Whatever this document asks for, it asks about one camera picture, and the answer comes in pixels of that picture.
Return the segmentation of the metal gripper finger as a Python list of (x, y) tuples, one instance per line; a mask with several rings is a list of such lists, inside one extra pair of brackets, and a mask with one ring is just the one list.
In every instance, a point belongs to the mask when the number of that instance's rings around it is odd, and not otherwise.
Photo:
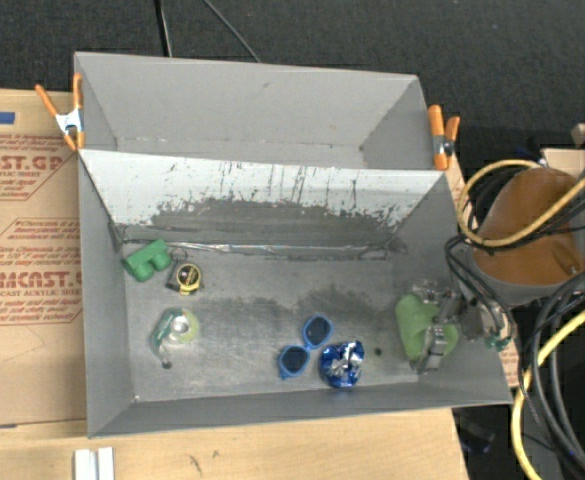
[(423, 333), (418, 358), (411, 362), (416, 373), (438, 370), (447, 346), (444, 328), (441, 324), (431, 324)]
[(424, 281), (413, 286), (418, 313), (457, 313), (458, 292), (449, 286)]

